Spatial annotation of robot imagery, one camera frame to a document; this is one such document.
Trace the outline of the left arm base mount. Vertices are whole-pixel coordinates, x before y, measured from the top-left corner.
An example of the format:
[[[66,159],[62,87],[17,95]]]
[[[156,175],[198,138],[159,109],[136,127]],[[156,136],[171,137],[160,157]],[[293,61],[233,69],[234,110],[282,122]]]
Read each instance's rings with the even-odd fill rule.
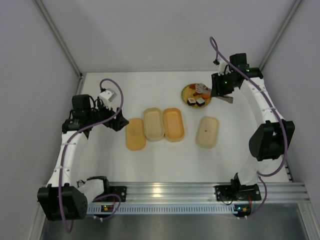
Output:
[[[106,176],[89,177],[86,181],[93,190],[92,202],[126,202],[127,186],[111,185]]]

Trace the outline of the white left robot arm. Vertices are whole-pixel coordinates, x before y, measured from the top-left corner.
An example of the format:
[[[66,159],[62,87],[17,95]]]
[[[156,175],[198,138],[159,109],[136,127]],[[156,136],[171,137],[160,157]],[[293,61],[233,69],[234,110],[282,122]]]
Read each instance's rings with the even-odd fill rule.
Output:
[[[45,216],[50,221],[81,220],[87,214],[88,204],[100,201],[102,196],[114,197],[106,176],[93,176],[79,185],[76,177],[83,148],[93,127],[102,123],[116,132],[129,121],[122,110],[113,110],[111,102],[117,94],[110,88],[102,90],[96,99],[88,94],[74,95],[68,119],[62,124],[61,147],[47,185],[37,192]]]

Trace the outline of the metal serving tongs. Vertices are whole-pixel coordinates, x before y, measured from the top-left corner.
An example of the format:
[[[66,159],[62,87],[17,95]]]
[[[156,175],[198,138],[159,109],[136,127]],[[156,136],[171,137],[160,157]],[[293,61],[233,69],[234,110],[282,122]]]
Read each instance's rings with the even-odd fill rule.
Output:
[[[210,94],[210,96],[211,96],[211,91],[212,90],[210,88],[208,88],[206,85],[204,85],[203,83],[196,83],[195,92],[198,92],[199,95],[202,95],[202,93],[205,93],[205,94]],[[217,98],[220,100],[223,100],[229,104],[233,103],[233,97],[228,96],[228,95],[218,96]]]

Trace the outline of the salmon sushi roll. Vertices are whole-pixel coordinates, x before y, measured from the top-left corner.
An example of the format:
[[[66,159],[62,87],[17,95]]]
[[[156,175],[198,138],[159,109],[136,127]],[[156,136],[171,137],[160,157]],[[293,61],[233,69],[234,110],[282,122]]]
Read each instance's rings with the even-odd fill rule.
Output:
[[[197,100],[193,97],[187,98],[187,104],[191,107],[194,107],[197,105]]]

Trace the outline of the orange fried chicken piece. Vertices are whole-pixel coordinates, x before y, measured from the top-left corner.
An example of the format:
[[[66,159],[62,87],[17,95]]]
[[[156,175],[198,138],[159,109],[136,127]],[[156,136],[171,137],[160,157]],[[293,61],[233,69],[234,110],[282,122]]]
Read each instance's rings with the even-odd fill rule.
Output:
[[[211,98],[211,95],[210,95],[210,94],[207,94],[207,93],[202,93],[201,96],[202,96],[202,98],[205,99],[205,100]]]

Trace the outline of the cucumber sushi roll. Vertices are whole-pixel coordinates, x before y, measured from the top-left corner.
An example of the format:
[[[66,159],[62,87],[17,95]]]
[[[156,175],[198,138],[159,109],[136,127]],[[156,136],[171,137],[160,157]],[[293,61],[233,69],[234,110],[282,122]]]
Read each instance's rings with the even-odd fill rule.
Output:
[[[196,100],[196,104],[198,107],[201,107],[206,104],[206,101],[201,97]]]

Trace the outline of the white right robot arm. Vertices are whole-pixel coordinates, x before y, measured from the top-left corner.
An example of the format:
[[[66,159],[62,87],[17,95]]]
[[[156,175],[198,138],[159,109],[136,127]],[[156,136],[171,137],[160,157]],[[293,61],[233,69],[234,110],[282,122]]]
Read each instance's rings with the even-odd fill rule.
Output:
[[[249,66],[245,53],[234,54],[229,59],[217,56],[213,63],[218,71],[211,76],[211,96],[223,97],[239,89],[256,121],[247,143],[248,158],[234,176],[241,186],[253,186],[260,177],[272,177],[284,167],[295,125],[279,113],[261,70]]]

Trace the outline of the dark red fried chicken piece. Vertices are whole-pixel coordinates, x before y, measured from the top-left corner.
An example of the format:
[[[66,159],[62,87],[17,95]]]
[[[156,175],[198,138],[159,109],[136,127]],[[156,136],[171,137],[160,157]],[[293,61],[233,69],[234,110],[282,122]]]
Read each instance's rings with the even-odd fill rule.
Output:
[[[190,89],[195,90],[195,89],[196,89],[196,86],[197,86],[197,84],[194,83],[194,84],[190,84],[188,87],[189,87]]]

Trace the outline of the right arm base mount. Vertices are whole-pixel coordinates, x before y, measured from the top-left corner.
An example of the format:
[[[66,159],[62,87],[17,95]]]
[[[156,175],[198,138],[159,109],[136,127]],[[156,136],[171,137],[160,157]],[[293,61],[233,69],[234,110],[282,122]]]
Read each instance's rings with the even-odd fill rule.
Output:
[[[238,174],[230,180],[229,184],[216,185],[214,187],[216,199],[226,205],[237,201],[260,201],[262,199],[258,184],[243,185]]]

